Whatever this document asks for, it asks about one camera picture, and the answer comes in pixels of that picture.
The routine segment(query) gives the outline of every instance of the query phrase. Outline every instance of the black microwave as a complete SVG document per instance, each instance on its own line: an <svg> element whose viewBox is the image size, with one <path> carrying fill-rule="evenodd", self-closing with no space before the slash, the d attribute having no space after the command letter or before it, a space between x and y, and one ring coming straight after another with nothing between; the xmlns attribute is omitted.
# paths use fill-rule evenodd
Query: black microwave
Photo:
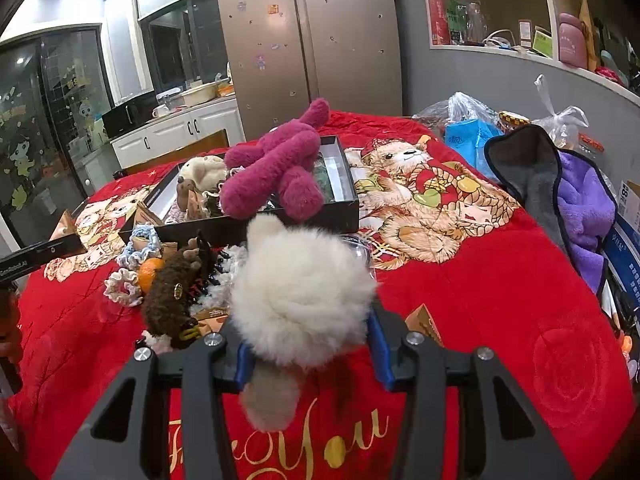
<svg viewBox="0 0 640 480"><path fill-rule="evenodd" d="M153 118L153 111L157 106L158 99L153 91L119 104L102 116L107 137L117 139L144 126Z"/></svg>

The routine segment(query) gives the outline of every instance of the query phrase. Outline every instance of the white shelf frame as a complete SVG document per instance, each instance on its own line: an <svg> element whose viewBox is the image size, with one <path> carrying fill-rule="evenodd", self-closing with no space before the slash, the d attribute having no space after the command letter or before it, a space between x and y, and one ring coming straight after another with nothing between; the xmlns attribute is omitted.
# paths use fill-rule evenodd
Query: white shelf frame
<svg viewBox="0 0 640 480"><path fill-rule="evenodd" d="M536 56L534 54L525 54L514 50L505 50L500 48L492 48L486 46L471 46L471 45L436 45L433 44L433 35L431 33L431 14L429 9L429 1L424 0L427 9L427 22L429 27L429 46L431 50L455 50L455 51L467 51L467 52L479 52L482 54L489 55L498 55L498 56L508 56L508 57L517 57L520 59L525 59L534 63L540 63L547 66L552 66L559 70L564 70L565 72L570 72L585 79L588 79L600 86L604 86L605 88L615 92L631 101L636 106L640 107L640 96L637 96L632 91L624 88L622 85L614 83L609 79L606 79L603 76L599 76L596 73L590 72L589 70L585 70L583 68L575 68L573 66L567 65L559 60L558 53L558 20L556 18L556 6L554 4L554 0L546 0L549 12L549 21L551 25L551 35L552 35L552 45L553 45L553 59L549 59L544 56Z"/></svg>

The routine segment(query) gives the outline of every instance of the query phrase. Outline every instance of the cream plush toy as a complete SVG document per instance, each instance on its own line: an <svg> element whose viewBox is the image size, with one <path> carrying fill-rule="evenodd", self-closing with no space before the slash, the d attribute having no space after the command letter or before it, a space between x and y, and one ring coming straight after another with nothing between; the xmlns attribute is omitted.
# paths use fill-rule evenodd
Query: cream plush toy
<svg viewBox="0 0 640 480"><path fill-rule="evenodd" d="M258 360L240 400L256 429L284 430L306 372L365 342L376 282L340 238L272 215L252 220L247 243L230 311Z"/></svg>
<svg viewBox="0 0 640 480"><path fill-rule="evenodd" d="M193 180L199 192L217 192L218 184L226 178L225 162L215 155L195 156L180 169L178 176Z"/></svg>

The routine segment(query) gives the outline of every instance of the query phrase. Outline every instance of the purple cloth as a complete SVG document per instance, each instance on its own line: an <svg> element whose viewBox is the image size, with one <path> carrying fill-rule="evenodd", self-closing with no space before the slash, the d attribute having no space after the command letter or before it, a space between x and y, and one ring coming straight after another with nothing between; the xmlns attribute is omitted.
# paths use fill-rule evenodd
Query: purple cloth
<svg viewBox="0 0 640 480"><path fill-rule="evenodd" d="M613 225L616 205L598 170L590 163L567 152L560 152L560 162L558 208L570 240L570 251L578 273L597 293L605 260L595 251L598 238L604 238Z"/></svg>

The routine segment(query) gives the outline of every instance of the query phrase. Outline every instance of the open box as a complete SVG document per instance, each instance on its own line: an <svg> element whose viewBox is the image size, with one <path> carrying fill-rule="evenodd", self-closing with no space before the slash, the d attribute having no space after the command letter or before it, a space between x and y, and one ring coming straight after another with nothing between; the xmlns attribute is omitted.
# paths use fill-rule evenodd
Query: open box
<svg viewBox="0 0 640 480"><path fill-rule="evenodd" d="M351 171L340 142L335 136L321 137L320 153L326 167L331 192L334 199L325 202L322 209L304 225L319 227L327 231L343 234L358 231L359 204L358 196L353 185ZM178 172L182 164L177 164L154 190L145 198L144 203L158 218L164 220L176 199L176 185ZM290 218L282 208L271 209L258 214L274 214L285 225L298 224ZM229 216L206 218L166 224L156 227L156 232L163 242L177 242L178 246L186 245L198 231L214 247L238 244L246 240L246 227L250 219L237 220ZM134 227L134 216L130 216L120 229L120 237L125 243L129 241Z"/></svg>

